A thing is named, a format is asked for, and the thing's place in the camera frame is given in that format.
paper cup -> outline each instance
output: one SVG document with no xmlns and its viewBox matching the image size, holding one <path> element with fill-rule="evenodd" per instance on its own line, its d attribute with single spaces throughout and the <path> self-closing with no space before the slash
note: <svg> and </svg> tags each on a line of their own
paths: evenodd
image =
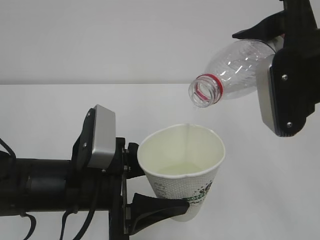
<svg viewBox="0 0 320 240">
<path fill-rule="evenodd" d="M 186 214 L 173 217 L 186 222 L 199 212 L 225 153 L 224 143 L 214 131 L 179 124 L 148 136 L 140 144 L 137 158 L 158 198 L 190 203 Z"/>
</svg>

bottle neck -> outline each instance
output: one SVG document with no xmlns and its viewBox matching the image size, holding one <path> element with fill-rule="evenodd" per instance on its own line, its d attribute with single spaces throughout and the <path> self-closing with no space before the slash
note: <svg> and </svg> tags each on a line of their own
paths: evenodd
<svg viewBox="0 0 320 240">
<path fill-rule="evenodd" d="M 199 108 L 206 108 L 216 104 L 222 97 L 223 85 L 212 74 L 197 77 L 189 86 L 189 96 Z"/>
</svg>

clear plastic bottle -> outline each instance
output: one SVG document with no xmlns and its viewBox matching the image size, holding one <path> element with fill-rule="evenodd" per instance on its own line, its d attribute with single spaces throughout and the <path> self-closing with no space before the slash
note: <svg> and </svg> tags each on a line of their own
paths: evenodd
<svg viewBox="0 0 320 240">
<path fill-rule="evenodd" d="M 204 74 L 189 86 L 193 103 L 205 108 L 221 99 L 235 99 L 256 90 L 256 67 L 276 52 L 277 39 L 269 43 L 260 40 L 238 40 L 218 52 Z"/>
</svg>

screw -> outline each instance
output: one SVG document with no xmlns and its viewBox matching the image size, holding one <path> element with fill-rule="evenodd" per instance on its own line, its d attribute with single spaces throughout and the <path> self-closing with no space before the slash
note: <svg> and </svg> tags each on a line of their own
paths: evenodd
<svg viewBox="0 0 320 240">
<path fill-rule="evenodd" d="M 282 79 L 282 81 L 287 81 L 288 80 L 288 75 L 287 74 L 283 74 L 281 79 Z"/>
</svg>

black cable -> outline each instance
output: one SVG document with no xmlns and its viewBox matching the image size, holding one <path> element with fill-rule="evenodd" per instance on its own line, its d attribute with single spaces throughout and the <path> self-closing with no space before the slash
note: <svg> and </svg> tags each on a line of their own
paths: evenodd
<svg viewBox="0 0 320 240">
<path fill-rule="evenodd" d="M 92 221 L 92 218 L 94 217 L 95 211 L 97 209 L 98 200 L 99 200 L 99 192 L 100 192 L 100 188 L 101 188 L 101 177 L 102 176 L 100 174 L 98 177 L 97 183 L 95 184 L 94 194 L 93 194 L 93 198 L 92 198 L 92 202 L 90 205 L 88 215 L 86 216 L 85 221 L 84 221 L 81 229 L 79 230 L 77 235 L 73 238 L 73 240 L 80 240 L 84 236 L 84 234 L 86 233 L 86 231 Z M 70 210 L 67 210 L 62 216 L 62 228 L 61 228 L 61 234 L 60 234 L 59 240 L 63 240 L 67 217 L 72 213 L 74 213 L 74 212 L 70 209 Z"/>
<path fill-rule="evenodd" d="M 10 175 L 16 165 L 17 162 L 17 157 L 15 152 L 0 138 L 0 145 L 4 147 L 4 149 L 10 154 L 11 156 L 11 165 L 8 168 L 8 171 L 6 173 L 6 175 L 4 176 L 4 178 L 8 177 L 8 175 Z"/>
<path fill-rule="evenodd" d="M 26 235 L 26 237 L 23 239 L 23 240 L 28 240 L 36 229 L 37 220 L 34 216 L 26 214 L 26 213 L 22 214 L 21 217 L 23 217 L 23 218 L 28 217 L 30 219 L 31 226 L 30 226 L 29 232 Z"/>
</svg>

